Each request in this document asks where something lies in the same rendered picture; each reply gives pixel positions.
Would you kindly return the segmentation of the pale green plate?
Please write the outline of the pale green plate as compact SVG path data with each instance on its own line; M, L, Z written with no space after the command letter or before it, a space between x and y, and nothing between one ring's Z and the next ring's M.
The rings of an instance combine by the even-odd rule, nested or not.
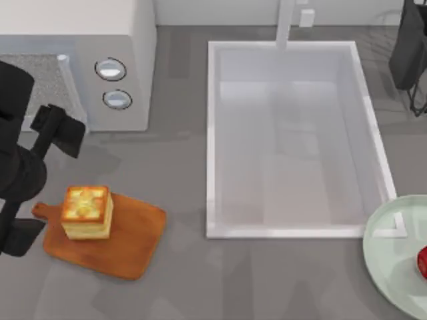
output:
M417 269L427 246L427 195L406 195L377 208L362 240L365 266L376 288L397 309L427 320L427 279Z

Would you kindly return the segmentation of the large round microwave knob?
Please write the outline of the large round microwave knob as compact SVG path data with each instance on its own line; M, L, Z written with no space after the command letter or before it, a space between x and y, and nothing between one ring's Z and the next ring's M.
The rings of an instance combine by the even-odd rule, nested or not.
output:
M94 68L96 74L105 81L120 81L127 75L126 66L113 57L97 61Z

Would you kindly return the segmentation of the small white wall box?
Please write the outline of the small white wall box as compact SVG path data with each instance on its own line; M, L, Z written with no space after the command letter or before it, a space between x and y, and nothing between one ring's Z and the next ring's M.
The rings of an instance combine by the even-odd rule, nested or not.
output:
M316 12L314 9L302 9L299 27L313 27Z

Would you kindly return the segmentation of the toasted bread block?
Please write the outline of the toasted bread block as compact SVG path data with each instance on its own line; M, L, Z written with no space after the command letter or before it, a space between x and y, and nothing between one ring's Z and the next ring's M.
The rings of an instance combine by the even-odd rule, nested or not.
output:
M113 199L104 185L72 185L67 188L60 224L68 239L107 239L113 217Z

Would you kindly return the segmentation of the speckled microwave door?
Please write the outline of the speckled microwave door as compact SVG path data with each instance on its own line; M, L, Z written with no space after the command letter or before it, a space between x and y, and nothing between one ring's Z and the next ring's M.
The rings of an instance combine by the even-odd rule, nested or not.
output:
M31 94L22 131L29 132L30 124L40 105L48 103L63 108L68 115L71 108L67 89L59 70L57 55L65 54L70 58L70 68L75 86L83 105L84 95L81 88L81 68L77 47L70 36L60 35L0 35L0 61L10 63L30 73L35 84Z

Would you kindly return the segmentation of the small round microwave knob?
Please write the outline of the small round microwave knob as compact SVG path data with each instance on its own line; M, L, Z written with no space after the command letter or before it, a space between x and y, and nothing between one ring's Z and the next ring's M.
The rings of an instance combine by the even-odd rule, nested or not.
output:
M125 110L133 104L132 96L121 89L104 92L103 103L110 109Z

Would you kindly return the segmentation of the pale microwave oven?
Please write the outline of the pale microwave oven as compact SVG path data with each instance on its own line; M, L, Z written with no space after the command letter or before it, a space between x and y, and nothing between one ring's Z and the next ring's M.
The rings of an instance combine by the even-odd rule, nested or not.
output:
M153 0L0 0L0 35L60 35L74 39L89 131L145 131L155 67ZM105 81L95 63L120 60L127 75ZM107 107L104 92L121 89L133 104Z

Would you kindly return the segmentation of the tall white tap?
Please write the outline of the tall white tap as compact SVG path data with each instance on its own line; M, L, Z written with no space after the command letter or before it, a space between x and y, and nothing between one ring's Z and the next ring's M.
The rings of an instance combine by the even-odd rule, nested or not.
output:
M294 7L295 0L279 0L276 47L281 51L286 50Z

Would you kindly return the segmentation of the white sink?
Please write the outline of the white sink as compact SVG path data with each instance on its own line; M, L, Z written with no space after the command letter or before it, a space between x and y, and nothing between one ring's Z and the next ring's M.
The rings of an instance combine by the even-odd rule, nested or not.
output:
M211 41L206 235L358 238L396 189L353 41Z

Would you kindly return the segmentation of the wooden cutting board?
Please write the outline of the wooden cutting board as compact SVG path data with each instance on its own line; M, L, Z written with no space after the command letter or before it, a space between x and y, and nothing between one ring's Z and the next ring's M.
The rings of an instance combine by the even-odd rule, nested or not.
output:
M165 229L166 213L149 203L111 194L113 217L108 239L74 241L61 224L61 206L36 203L32 214L46 220L45 252L62 261L126 280L139 279Z

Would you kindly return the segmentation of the red apple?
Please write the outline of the red apple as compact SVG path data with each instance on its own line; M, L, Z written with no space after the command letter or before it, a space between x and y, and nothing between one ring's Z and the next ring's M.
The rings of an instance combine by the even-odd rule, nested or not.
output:
M423 278L427 279L427 246L423 247L416 257L417 269Z

